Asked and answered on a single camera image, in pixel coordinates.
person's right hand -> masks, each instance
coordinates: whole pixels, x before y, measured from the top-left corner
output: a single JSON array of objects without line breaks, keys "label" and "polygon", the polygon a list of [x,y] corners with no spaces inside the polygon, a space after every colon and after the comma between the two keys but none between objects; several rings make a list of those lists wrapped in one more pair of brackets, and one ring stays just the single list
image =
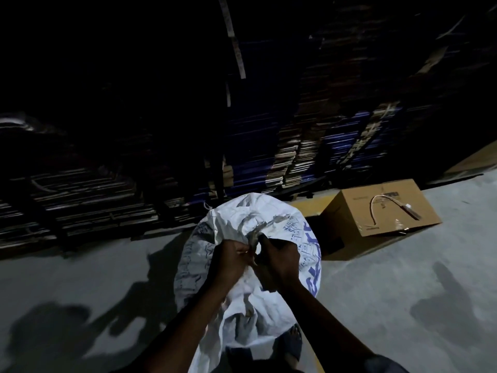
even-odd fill
[{"label": "person's right hand", "polygon": [[258,264],[267,266],[272,281],[278,291],[299,282],[300,254],[297,245],[290,241],[269,239],[264,234],[259,236],[261,252]]}]

foot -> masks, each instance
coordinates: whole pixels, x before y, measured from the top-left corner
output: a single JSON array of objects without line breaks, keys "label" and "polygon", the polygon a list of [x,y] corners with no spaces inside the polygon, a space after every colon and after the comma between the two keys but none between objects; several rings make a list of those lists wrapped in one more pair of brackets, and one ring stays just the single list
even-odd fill
[{"label": "foot", "polygon": [[294,324],[288,331],[276,339],[274,358],[287,362],[291,369],[296,369],[302,353],[302,333],[299,325]]}]

flattened cardboard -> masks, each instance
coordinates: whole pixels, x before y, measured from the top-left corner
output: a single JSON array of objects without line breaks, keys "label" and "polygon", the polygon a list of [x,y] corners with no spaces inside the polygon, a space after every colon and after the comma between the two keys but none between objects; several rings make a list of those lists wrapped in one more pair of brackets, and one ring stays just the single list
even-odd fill
[{"label": "flattened cardboard", "polygon": [[[381,194],[403,205],[409,204],[420,219],[414,219],[394,201],[376,197],[373,201],[375,224],[371,199]],[[325,260],[349,260],[442,222],[413,180],[344,189],[319,219],[316,236]]]}]

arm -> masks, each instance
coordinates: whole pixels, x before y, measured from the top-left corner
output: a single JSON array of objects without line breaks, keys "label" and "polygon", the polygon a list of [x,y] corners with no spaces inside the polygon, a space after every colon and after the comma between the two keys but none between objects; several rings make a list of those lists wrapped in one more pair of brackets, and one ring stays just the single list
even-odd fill
[{"label": "arm", "polygon": [[207,324],[252,261],[248,251],[248,245],[237,241],[224,240],[216,246],[207,280],[200,291],[126,369],[187,372]]},{"label": "arm", "polygon": [[297,322],[327,372],[365,371],[364,362],[374,357],[359,339],[302,286],[299,281],[297,245],[285,241],[278,249],[262,235],[261,264],[266,264],[278,292],[292,309]]}]

hand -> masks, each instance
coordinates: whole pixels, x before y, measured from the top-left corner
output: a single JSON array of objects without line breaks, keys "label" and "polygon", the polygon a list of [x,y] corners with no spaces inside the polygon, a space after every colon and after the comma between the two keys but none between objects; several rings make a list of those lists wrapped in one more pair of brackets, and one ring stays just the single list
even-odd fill
[{"label": "hand", "polygon": [[269,239],[264,234],[259,236],[259,242],[262,250],[256,262],[259,266],[267,266],[276,289],[282,291],[288,286],[300,283],[300,254],[297,245],[290,241]]},{"label": "hand", "polygon": [[214,249],[207,283],[228,292],[253,261],[250,247],[242,242],[223,240]]}]

